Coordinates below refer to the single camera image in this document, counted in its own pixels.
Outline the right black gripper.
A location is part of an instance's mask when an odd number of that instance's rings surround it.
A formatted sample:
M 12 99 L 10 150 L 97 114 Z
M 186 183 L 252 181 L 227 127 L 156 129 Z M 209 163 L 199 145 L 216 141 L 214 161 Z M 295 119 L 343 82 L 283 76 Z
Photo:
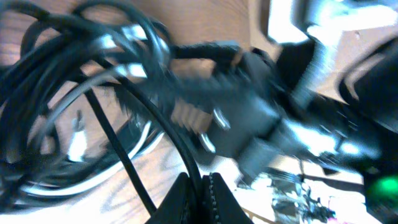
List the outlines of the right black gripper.
M 382 158 L 374 126 L 348 105 L 320 95 L 296 113 L 271 65 L 264 52 L 247 52 L 238 68 L 254 86 L 206 98 L 204 106 L 176 102 L 174 121 L 197 137 L 195 159 L 206 164 L 215 156 L 232 158 L 247 183 L 279 155 L 313 162 L 327 174 L 368 175 Z

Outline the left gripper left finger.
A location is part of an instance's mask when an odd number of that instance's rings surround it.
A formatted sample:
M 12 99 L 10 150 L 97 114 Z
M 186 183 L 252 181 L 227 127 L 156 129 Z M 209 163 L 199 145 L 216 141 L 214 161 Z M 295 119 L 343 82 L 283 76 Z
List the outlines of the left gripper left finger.
M 146 224 L 189 224 L 194 223 L 195 196 L 190 178 L 180 173 Z

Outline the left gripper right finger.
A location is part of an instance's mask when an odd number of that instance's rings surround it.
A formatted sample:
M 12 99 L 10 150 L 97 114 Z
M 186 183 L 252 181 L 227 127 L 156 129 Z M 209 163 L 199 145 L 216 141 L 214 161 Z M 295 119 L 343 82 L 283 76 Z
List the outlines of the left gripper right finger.
M 202 223 L 253 224 L 219 173 L 204 175 L 202 185 Z

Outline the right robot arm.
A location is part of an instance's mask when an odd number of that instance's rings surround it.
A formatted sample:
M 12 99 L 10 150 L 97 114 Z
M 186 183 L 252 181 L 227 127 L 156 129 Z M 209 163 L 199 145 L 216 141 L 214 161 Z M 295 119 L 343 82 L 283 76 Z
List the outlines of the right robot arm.
M 182 80 L 178 97 L 212 114 L 200 134 L 204 154 L 234 159 L 249 185 L 263 172 L 278 179 L 292 176 L 269 168 L 278 155 L 322 166 L 326 174 L 362 175 L 367 211 L 383 223 L 397 222 L 397 46 L 391 39 L 369 57 L 382 60 L 352 86 L 338 82 L 341 100 L 309 89 L 310 72 L 325 58 L 326 47 L 308 40 L 286 44 L 271 60 L 259 49 L 241 52 L 235 45 L 202 43 L 176 46 L 177 59 L 216 63 L 205 80 Z

